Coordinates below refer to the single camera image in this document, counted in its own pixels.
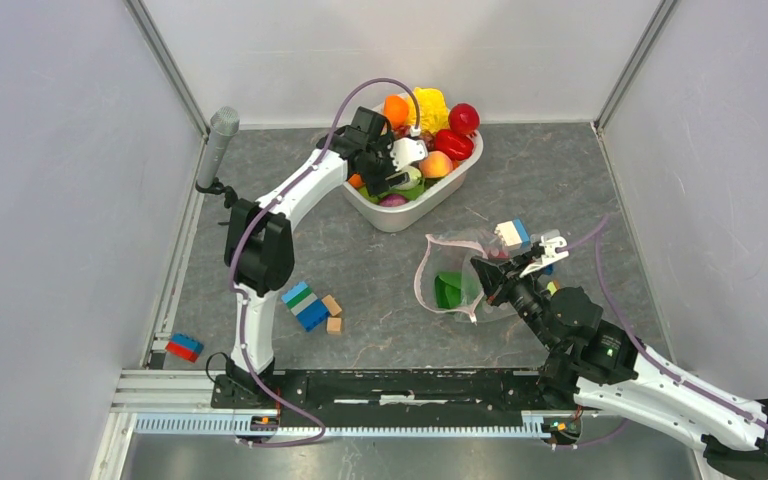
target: gray floor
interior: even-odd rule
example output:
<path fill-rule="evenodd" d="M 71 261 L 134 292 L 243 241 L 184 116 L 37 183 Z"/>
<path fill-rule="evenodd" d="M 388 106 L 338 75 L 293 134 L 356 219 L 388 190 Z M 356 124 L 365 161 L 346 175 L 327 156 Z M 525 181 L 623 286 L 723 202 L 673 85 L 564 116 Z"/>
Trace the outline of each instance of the gray floor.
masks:
<path fill-rule="evenodd" d="M 602 430 L 596 435 L 609 431 Z M 133 480 L 698 478 L 683 445 L 640 425 L 602 445 L 555 453 L 528 439 L 343 438 L 249 449 L 228 437 L 136 435 L 128 457 L 122 478 Z"/>
<path fill-rule="evenodd" d="M 219 176 L 250 199 L 266 193 L 310 155 L 319 130 L 241 132 Z M 560 229 L 572 241 L 602 214 L 613 213 L 603 248 L 609 286 L 638 336 L 666 353 L 651 300 L 596 138 L 587 124 L 488 125 L 485 149 L 466 183 L 430 214 L 398 234 L 375 230 L 342 195 L 331 192 L 294 232 L 296 269 L 286 288 L 306 281 L 344 309 L 342 336 L 324 326 L 305 333 L 278 305 L 274 348 L 278 368 L 404 368 L 538 366 L 545 353 L 515 317 L 472 325 L 423 309 L 412 280 L 425 234 L 489 228 L 519 217 L 530 232 Z M 198 223 L 174 330 L 205 344 L 193 365 L 170 356 L 167 369 L 203 368 L 207 354 L 229 351 L 234 297 L 222 261 L 228 213 L 208 197 Z M 581 285 L 605 305 L 592 246 L 573 252 L 556 270 L 563 285 Z M 606 313 L 606 319 L 613 315 Z"/>

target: beige block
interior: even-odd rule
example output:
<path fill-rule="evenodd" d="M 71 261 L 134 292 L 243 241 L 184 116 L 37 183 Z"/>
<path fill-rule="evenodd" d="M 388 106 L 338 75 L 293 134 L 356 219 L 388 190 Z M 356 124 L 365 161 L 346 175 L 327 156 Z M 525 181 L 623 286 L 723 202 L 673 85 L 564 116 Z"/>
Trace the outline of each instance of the beige block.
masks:
<path fill-rule="evenodd" d="M 328 317 L 328 323 L 325 324 L 325 331 L 329 335 L 340 335 L 343 333 L 343 319 L 339 317 Z"/>
<path fill-rule="evenodd" d="M 331 314 L 332 317 L 336 317 L 343 313 L 343 309 L 340 308 L 340 305 L 337 304 L 337 301 L 334 300 L 334 297 L 331 295 L 326 295 L 325 298 L 322 299 L 322 303 L 325 304 L 325 308 L 328 309 L 328 313 Z"/>

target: microphone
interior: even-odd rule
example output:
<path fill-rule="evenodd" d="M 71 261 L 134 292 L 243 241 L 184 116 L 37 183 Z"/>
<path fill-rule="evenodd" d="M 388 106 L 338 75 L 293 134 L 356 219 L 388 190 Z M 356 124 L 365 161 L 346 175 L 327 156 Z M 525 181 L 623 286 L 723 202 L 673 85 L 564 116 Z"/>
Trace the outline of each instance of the microphone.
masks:
<path fill-rule="evenodd" d="M 222 107 L 210 119 L 210 136 L 207 137 L 207 147 L 204 150 L 204 160 L 199 167 L 196 177 L 196 190 L 204 190 L 213 185 L 216 172 L 225 156 L 225 149 L 231 143 L 234 135 L 240 131 L 240 114 L 231 107 Z"/>

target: gray stone surface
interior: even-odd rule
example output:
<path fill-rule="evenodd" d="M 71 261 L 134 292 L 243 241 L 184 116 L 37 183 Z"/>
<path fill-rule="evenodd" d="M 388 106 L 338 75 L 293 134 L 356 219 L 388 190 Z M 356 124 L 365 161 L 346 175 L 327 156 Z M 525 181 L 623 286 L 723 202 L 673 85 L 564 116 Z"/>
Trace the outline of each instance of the gray stone surface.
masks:
<path fill-rule="evenodd" d="M 634 253 L 607 166 L 587 124 L 487 125 L 485 149 L 460 190 L 407 230 L 375 230 L 338 191 L 331 192 L 294 232 L 296 269 L 289 289 L 306 281 L 320 297 L 343 307 L 342 336 L 325 326 L 305 333 L 282 304 L 276 308 L 278 368 L 404 368 L 424 366 L 538 366 L 545 351 L 525 324 L 507 317 L 472 325 L 423 309 L 413 277 L 425 234 L 489 228 L 519 217 L 529 232 L 560 229 L 573 241 L 604 213 L 609 286 L 638 336 L 664 353 L 655 312 Z M 240 195 L 256 199 L 308 158 L 321 130 L 241 132 L 219 172 Z M 203 368 L 208 354 L 234 343 L 234 297 L 223 263 L 228 213 L 219 197 L 205 199 L 174 330 L 204 342 L 195 364 L 169 356 L 167 369 Z M 596 281 L 592 244 L 558 265 L 563 285 L 581 285 L 606 305 Z M 614 320 L 607 312 L 605 318 Z"/>

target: red block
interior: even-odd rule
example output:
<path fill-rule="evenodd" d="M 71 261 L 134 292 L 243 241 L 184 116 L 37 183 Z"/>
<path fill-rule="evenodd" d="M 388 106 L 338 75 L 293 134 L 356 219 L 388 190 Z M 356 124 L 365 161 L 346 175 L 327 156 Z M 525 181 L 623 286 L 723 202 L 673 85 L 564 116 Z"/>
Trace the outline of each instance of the red block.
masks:
<path fill-rule="evenodd" d="M 169 342 L 166 344 L 166 351 L 193 363 L 198 358 L 198 354 L 188 348 L 184 348 L 177 343 Z"/>

